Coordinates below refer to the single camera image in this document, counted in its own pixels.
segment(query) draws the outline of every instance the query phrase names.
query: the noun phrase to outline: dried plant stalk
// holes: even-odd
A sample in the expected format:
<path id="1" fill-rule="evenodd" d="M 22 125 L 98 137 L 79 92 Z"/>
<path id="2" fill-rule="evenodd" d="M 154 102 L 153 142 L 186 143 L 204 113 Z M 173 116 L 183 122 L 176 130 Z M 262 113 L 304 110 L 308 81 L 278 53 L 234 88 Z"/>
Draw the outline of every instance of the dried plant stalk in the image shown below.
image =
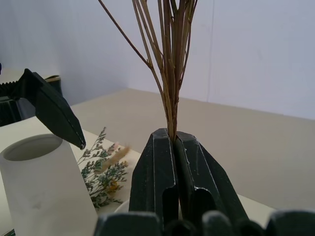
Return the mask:
<path id="1" fill-rule="evenodd" d="M 174 142 L 177 131 L 179 91 L 188 61 L 191 23 L 198 0 L 177 0 L 178 6 L 176 0 L 157 0 L 162 47 L 158 44 L 147 0 L 132 0 L 147 59 L 136 49 L 102 0 L 98 1 L 129 45 L 151 70 L 162 97 L 167 120 L 167 131 L 171 141 Z M 163 87 L 153 66 L 148 45 L 151 47 L 157 62 Z"/>

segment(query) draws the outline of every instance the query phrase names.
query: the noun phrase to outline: white wall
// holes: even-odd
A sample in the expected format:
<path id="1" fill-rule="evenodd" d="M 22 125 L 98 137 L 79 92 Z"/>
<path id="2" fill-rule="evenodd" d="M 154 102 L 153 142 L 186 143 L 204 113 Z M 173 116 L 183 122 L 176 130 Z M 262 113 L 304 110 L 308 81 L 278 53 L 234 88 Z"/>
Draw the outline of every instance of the white wall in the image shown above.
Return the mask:
<path id="1" fill-rule="evenodd" d="M 0 30 L 3 67 L 59 73 L 70 104 L 127 87 L 130 49 L 96 0 L 3 1 Z"/>
<path id="2" fill-rule="evenodd" d="M 104 1 L 144 54 L 131 1 Z M 315 119 L 313 0 L 198 3 L 182 97 Z M 71 104 L 126 87 L 157 91 L 97 0 L 3 1 L 0 30 L 3 65 L 57 71 Z"/>
<path id="3" fill-rule="evenodd" d="M 315 119 L 314 9 L 217 0 L 208 101 Z"/>

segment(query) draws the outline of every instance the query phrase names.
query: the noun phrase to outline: black plastic part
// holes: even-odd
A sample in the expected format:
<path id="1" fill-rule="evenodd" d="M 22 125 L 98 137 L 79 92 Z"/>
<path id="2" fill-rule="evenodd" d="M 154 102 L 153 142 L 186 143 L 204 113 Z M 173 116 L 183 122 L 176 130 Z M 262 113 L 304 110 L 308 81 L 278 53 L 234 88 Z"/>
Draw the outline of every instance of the black plastic part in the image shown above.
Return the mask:
<path id="1" fill-rule="evenodd" d="M 176 168 L 166 129 L 151 134 L 132 174 L 129 211 L 155 212 L 162 227 L 178 219 Z"/>
<path id="2" fill-rule="evenodd" d="M 178 132 L 175 157 L 184 219 L 199 227 L 203 213 L 218 210 L 233 225 L 249 221 L 226 172 L 193 135 Z"/>
<path id="3" fill-rule="evenodd" d="M 19 108 L 15 101 L 0 101 L 0 127 L 21 121 Z"/>
<path id="4" fill-rule="evenodd" d="M 27 99 L 37 118 L 55 135 L 84 149 L 86 142 L 80 122 L 67 101 L 37 73 L 25 69 L 20 80 L 2 88 L 13 100 Z"/>
<path id="5" fill-rule="evenodd" d="M 15 88 L 16 83 L 17 82 L 9 82 L 9 83 L 0 84 L 0 98 L 1 98 L 1 100 L 8 99 L 12 90 Z"/>
<path id="6" fill-rule="evenodd" d="M 162 236 L 162 233 L 154 213 L 129 212 L 99 217 L 94 236 Z"/>
<path id="7" fill-rule="evenodd" d="M 226 172 L 193 135 L 179 132 L 174 151 L 165 129 L 150 136 L 132 175 L 129 210 L 137 212 L 101 218 L 94 236 L 315 236 L 310 211 L 274 213 L 266 230 L 250 221 Z"/>
<path id="8" fill-rule="evenodd" d="M 51 85 L 58 93 L 61 95 L 63 94 L 62 88 L 61 88 L 61 79 L 59 75 L 53 75 L 45 79 L 47 83 Z"/>
<path id="9" fill-rule="evenodd" d="M 278 211 L 271 215 L 267 236 L 314 236 L 315 211 Z"/>

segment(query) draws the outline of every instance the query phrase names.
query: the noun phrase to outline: white cylindrical container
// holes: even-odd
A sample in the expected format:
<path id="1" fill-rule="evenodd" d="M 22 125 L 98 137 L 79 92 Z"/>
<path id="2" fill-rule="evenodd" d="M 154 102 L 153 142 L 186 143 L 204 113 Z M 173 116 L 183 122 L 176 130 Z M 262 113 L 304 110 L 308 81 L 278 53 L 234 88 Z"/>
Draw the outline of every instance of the white cylindrical container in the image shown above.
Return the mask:
<path id="1" fill-rule="evenodd" d="M 17 236 L 91 236 L 97 214 L 67 141 L 33 136 L 0 154 Z"/>

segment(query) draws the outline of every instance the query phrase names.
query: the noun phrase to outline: dried flower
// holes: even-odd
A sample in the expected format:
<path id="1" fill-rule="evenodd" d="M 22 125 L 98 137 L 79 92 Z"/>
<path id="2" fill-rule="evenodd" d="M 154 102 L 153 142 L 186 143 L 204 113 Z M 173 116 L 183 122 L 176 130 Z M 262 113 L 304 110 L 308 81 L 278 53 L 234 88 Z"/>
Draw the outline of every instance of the dried flower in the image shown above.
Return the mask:
<path id="1" fill-rule="evenodd" d="M 128 151 L 125 150 L 126 148 L 120 150 L 118 143 L 114 143 L 108 149 L 104 149 L 102 143 L 106 136 L 105 129 L 106 127 L 102 130 L 92 148 L 85 150 L 78 160 L 78 164 L 88 161 L 81 174 L 95 208 L 110 203 L 122 203 L 113 196 L 122 188 L 120 183 L 126 182 L 125 175 L 127 174 L 126 167 L 128 163 L 126 161 L 119 162 L 119 160 L 122 158 L 122 154 L 124 156 L 127 154 L 129 147 L 127 147 Z M 98 173 L 102 170 L 104 163 L 110 163 L 110 165 L 102 173 Z"/>
<path id="2" fill-rule="evenodd" d="M 136 49 L 102 0 L 98 1 L 129 45 L 151 70 L 161 94 L 167 120 L 167 131 L 171 141 L 174 142 L 177 131 L 179 90 L 183 83 L 188 61 L 191 23 L 198 0 L 157 0 L 162 46 L 158 43 L 147 1 L 132 0 L 147 59 Z M 148 45 L 151 47 L 156 60 L 163 87 L 154 68 Z"/>

